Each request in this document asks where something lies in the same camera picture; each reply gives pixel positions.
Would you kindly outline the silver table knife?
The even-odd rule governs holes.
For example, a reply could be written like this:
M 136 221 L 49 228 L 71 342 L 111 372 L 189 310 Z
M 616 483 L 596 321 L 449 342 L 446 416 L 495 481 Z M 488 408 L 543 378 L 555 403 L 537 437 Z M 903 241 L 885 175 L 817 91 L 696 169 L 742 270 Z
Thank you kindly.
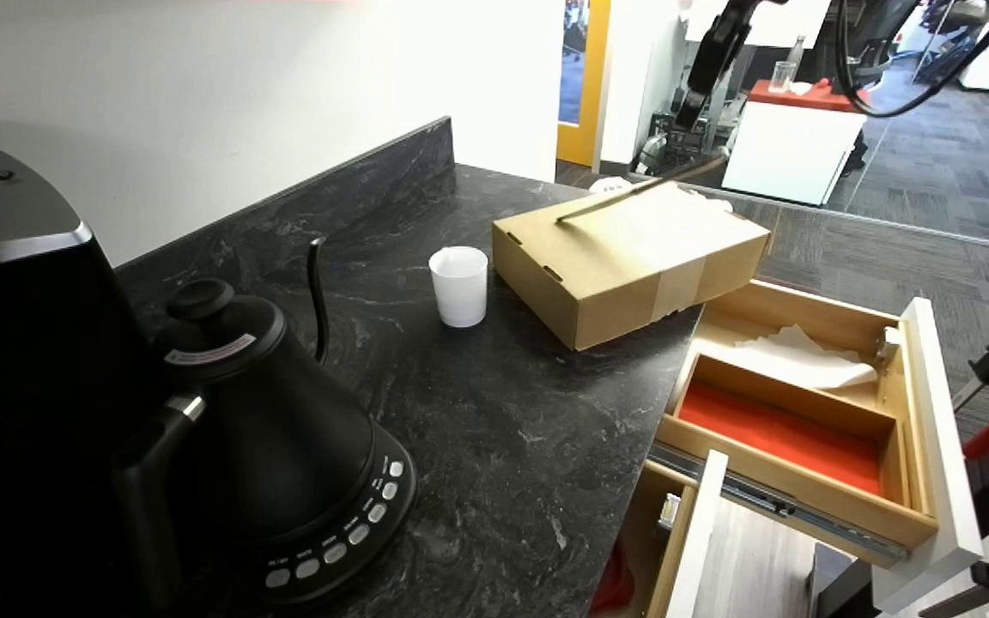
M 724 160 L 729 160 L 729 156 L 715 156 L 715 159 L 703 159 L 701 166 L 690 166 L 690 169 L 679 169 L 679 172 L 669 172 L 669 175 L 639 182 L 639 185 L 631 185 L 631 188 L 625 188 L 625 191 L 608 191 L 606 198 L 596 198 L 596 202 L 590 202 L 590 205 L 560 212 L 560 216 L 555 216 L 555 228 L 564 228 L 564 222 L 571 222 L 571 221 L 578 221 L 578 216 L 608 209 L 608 205 L 616 205 L 616 202 L 634 198 L 634 194 L 643 194 L 643 191 L 651 191 L 651 188 L 661 188 L 661 185 L 667 185 L 667 182 L 687 182 L 687 177 L 694 177 L 694 175 L 703 175 L 703 172 L 711 172 L 711 169 L 722 169 Z

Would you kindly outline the orange felt drawer liner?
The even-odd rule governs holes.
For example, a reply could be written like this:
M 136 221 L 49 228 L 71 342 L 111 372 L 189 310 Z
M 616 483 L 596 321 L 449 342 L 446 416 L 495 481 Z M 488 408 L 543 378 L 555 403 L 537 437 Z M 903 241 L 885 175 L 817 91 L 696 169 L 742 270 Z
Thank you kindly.
M 694 383 L 687 390 L 679 418 L 860 491 L 883 493 L 880 440 L 853 437 L 781 405 L 729 395 L 711 383 Z

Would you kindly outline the black coffee machine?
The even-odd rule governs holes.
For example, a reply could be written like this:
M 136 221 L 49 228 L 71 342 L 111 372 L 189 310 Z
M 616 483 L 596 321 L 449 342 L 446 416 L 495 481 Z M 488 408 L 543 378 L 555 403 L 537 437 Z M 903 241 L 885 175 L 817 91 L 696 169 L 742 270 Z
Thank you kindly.
M 111 457 L 155 403 L 155 362 L 100 241 L 0 150 L 0 618 L 124 601 Z

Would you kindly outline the small white cup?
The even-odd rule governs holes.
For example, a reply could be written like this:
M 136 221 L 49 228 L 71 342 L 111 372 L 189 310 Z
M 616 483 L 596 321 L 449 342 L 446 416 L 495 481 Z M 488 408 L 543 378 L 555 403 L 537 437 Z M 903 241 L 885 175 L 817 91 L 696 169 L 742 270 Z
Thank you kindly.
M 479 248 L 441 248 L 428 259 L 441 321 L 449 329 L 481 326 L 488 315 L 488 254 Z

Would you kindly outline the white paper napkin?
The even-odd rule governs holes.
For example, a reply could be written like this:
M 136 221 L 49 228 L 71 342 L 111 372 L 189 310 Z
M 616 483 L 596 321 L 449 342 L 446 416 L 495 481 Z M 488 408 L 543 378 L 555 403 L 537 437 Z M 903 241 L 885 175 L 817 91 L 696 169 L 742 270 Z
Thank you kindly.
M 877 380 L 877 366 L 868 362 L 853 349 L 822 346 L 800 326 L 781 326 L 766 335 L 722 342 L 718 355 L 745 372 L 817 390 L 860 388 Z

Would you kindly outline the brown cardboard box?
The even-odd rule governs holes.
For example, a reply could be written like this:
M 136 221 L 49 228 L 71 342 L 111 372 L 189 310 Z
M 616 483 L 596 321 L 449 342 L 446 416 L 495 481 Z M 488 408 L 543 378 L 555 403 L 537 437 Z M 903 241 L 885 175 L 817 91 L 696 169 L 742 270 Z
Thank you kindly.
M 766 244 L 766 228 L 675 182 L 490 222 L 499 279 L 571 349 L 610 342 L 742 288 Z

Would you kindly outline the open wooden drawer white front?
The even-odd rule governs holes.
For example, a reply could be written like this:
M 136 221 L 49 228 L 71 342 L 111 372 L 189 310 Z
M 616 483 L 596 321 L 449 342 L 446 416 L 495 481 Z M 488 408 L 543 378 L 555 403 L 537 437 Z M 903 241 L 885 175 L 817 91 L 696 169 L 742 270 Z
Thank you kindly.
M 745 372 L 722 342 L 806 329 L 822 346 L 853 349 L 877 366 L 871 383 L 817 390 Z M 883 493 L 860 491 L 774 454 L 679 418 L 694 383 L 781 405 L 802 418 L 883 442 Z M 729 457 L 732 493 L 871 568 L 871 603 L 901 614 L 981 557 L 963 437 L 950 408 L 933 307 L 877 312 L 837 299 L 753 281 L 701 310 L 675 403 L 661 418 L 657 454 L 669 463 Z

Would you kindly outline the white orange cart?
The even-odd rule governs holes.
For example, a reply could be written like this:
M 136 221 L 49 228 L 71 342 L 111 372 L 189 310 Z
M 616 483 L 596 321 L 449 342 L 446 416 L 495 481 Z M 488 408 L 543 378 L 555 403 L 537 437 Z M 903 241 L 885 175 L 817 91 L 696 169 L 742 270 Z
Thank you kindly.
M 825 205 L 856 150 L 864 118 L 827 81 L 749 88 L 724 188 Z

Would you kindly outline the black electric gooseneck kettle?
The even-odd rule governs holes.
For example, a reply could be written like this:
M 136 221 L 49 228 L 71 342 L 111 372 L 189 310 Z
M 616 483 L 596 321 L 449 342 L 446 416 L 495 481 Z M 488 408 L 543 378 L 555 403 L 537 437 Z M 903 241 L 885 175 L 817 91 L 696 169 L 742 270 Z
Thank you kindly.
M 115 461 L 141 596 L 189 601 L 182 552 L 262 612 L 341 593 L 403 529 L 408 449 L 319 372 L 264 296 L 221 279 L 168 299 L 166 366 L 182 383 Z

